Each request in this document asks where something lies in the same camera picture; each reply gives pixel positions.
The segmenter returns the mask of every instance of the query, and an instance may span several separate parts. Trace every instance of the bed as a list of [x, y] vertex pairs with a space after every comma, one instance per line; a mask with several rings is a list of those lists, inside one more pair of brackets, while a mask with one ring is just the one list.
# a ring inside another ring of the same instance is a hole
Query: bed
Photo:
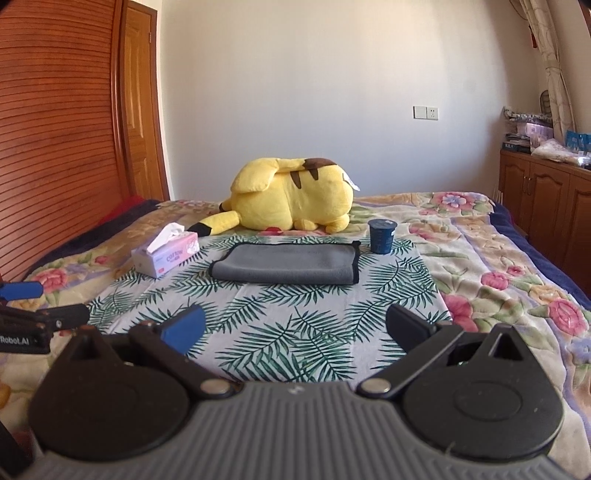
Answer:
[[[189, 356], [234, 380], [330, 381], [352, 387], [404, 353], [385, 332], [385, 309], [404, 305], [429, 322], [452, 319], [468, 331], [514, 325], [564, 405], [564, 426], [551, 457], [576, 478], [591, 472], [591, 303], [512, 227], [506, 209], [477, 193], [408, 193], [357, 198], [351, 224], [268, 236], [235, 229], [202, 238], [201, 250], [159, 280], [132, 267], [131, 249], [166, 223], [184, 226], [218, 211], [215, 203], [144, 202], [64, 244], [27, 275], [44, 285], [23, 309], [86, 302], [103, 332], [161, 322], [191, 304], [207, 314], [207, 331]], [[367, 221], [398, 222], [392, 255], [369, 254]], [[243, 242], [361, 241], [360, 282], [351, 287], [258, 286], [212, 279], [209, 264]], [[48, 356], [2, 355], [9, 399], [0, 420], [25, 425], [28, 399], [68, 340], [55, 335]]]

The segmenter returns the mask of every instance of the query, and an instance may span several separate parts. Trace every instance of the wooden cabinet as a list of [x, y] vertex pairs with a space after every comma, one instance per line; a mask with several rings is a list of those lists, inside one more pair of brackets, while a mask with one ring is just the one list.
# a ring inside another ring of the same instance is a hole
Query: wooden cabinet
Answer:
[[591, 295], [591, 171], [501, 151], [499, 190], [531, 245]]

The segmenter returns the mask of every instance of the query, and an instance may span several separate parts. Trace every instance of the navy blue blanket border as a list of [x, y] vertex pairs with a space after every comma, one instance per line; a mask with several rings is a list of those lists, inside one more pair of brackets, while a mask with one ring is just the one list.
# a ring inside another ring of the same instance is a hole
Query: navy blue blanket border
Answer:
[[591, 301], [571, 278], [562, 272], [561, 269], [552, 264], [540, 252], [532, 247], [529, 242], [521, 236], [511, 223], [509, 210], [502, 205], [496, 204], [494, 213], [491, 213], [491, 224], [497, 231], [509, 237], [517, 247], [525, 252], [534, 265], [548, 279], [569, 292], [585, 310], [591, 310]]
[[112, 236], [119, 233], [121, 230], [127, 228], [138, 218], [143, 217], [147, 213], [156, 210], [156, 205], [160, 203], [159, 200], [146, 200], [134, 207], [131, 207], [125, 213], [122, 213], [117, 218], [113, 218], [108, 222], [103, 223], [92, 230], [85, 232], [72, 240], [69, 240], [62, 246], [52, 250], [27, 271], [26, 276], [30, 275], [39, 267], [51, 262], [55, 262], [60, 258], [69, 257], [70, 255], [78, 255], [91, 248], [98, 247], [102, 242], [107, 241]]

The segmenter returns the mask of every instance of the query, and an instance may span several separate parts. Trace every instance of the stuffed animal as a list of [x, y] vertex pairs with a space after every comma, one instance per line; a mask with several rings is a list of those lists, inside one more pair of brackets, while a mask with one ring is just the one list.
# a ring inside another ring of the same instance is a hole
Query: stuffed animal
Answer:
[[353, 190], [345, 171], [325, 158], [259, 158], [238, 173], [222, 213], [189, 228], [199, 236], [217, 235], [242, 225], [253, 230], [271, 227], [312, 231], [320, 225], [337, 233], [349, 224]]

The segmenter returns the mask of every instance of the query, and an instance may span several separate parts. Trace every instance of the red fabric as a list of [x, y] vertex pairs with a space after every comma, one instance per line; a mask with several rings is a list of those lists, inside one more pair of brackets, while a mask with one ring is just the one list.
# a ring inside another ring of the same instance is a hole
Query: red fabric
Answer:
[[113, 210], [111, 210], [110, 213], [108, 213], [106, 216], [100, 219], [99, 223], [97, 223], [96, 226], [102, 225], [103, 223], [106, 223], [109, 220], [117, 218], [119, 215], [127, 212], [127, 210], [129, 210], [130, 208], [133, 208], [142, 202], [145, 202], [145, 199], [143, 197], [140, 197], [139, 195], [133, 195], [129, 197], [128, 199], [124, 200], [119, 205], [117, 205], [117, 207], [115, 207]]

